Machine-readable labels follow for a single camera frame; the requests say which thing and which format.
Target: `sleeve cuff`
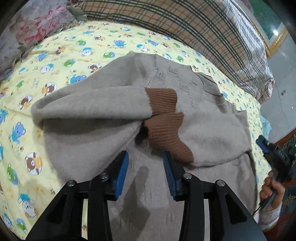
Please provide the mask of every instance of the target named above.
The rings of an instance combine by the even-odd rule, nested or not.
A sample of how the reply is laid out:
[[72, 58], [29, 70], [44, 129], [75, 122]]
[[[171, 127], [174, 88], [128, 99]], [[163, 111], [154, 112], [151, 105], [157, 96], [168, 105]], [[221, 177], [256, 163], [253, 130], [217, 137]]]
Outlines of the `sleeve cuff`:
[[267, 232], [270, 229], [272, 229], [276, 225], [277, 221], [279, 220], [280, 213], [281, 213], [281, 205], [272, 211], [265, 211], [265, 212], [260, 211], [260, 214], [259, 214], [260, 229], [263, 232]]

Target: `metal screw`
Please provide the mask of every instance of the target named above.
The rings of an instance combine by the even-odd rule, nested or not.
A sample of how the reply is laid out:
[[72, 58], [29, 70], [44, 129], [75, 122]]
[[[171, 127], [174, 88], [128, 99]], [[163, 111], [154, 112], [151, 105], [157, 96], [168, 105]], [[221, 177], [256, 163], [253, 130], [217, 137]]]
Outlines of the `metal screw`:
[[72, 186], [74, 186], [75, 185], [75, 181], [74, 180], [70, 180], [70, 181], [68, 181], [67, 182], [67, 185], [69, 186], [69, 187], [72, 187]]
[[185, 179], [191, 179], [192, 178], [192, 175], [190, 173], [184, 173], [183, 177]]
[[224, 187], [224, 186], [225, 186], [225, 182], [222, 181], [222, 180], [218, 180], [218, 181], [217, 181], [217, 184], [218, 184], [218, 186], [220, 186], [220, 187]]
[[102, 172], [102, 173], [100, 174], [100, 178], [101, 178], [101, 179], [106, 179], [106, 178], [108, 178], [108, 174], [105, 173], [105, 172]]

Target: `pillow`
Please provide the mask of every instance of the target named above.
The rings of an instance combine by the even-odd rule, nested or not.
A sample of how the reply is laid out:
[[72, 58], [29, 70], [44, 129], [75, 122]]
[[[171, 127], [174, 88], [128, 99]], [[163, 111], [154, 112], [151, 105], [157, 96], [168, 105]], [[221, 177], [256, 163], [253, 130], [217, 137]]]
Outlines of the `pillow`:
[[11, 19], [0, 36], [0, 79], [30, 47], [56, 30], [75, 23], [67, 0], [30, 0]]

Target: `sweater neckline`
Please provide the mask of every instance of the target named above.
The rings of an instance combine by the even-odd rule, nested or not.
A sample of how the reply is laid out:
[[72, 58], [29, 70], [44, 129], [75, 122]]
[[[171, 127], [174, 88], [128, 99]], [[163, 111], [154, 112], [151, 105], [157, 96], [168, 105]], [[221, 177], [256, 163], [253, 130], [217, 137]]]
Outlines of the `sweater neckline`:
[[214, 95], [212, 93], [209, 93], [209, 92], [205, 91], [203, 89], [204, 83], [203, 83], [202, 79], [196, 73], [194, 73], [192, 71], [191, 66], [190, 65], [183, 65], [183, 66], [190, 72], [190, 74], [192, 73], [191, 75], [193, 76], [193, 79], [197, 83], [197, 85], [201, 85], [200, 87], [203, 90], [204, 97], [208, 101], [210, 101], [210, 102], [212, 102], [214, 104], [224, 104], [225, 103], [225, 98], [224, 98], [223, 94], [221, 94], [221, 95]]

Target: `bed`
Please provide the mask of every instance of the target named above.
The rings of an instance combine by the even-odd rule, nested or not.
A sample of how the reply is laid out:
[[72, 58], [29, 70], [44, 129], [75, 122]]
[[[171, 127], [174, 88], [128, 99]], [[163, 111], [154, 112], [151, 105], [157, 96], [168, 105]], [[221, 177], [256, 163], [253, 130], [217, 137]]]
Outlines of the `bed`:
[[[210, 75], [238, 110], [247, 110], [257, 186], [261, 188], [269, 166], [255, 143], [262, 123], [260, 104], [254, 97], [181, 42], [141, 27], [89, 21], [46, 38], [1, 83], [0, 216], [21, 239], [62, 187], [45, 152], [42, 130], [33, 125], [31, 106], [129, 51], [156, 53], [190, 65], [192, 71]], [[83, 237], [87, 236], [86, 220], [84, 212]]]

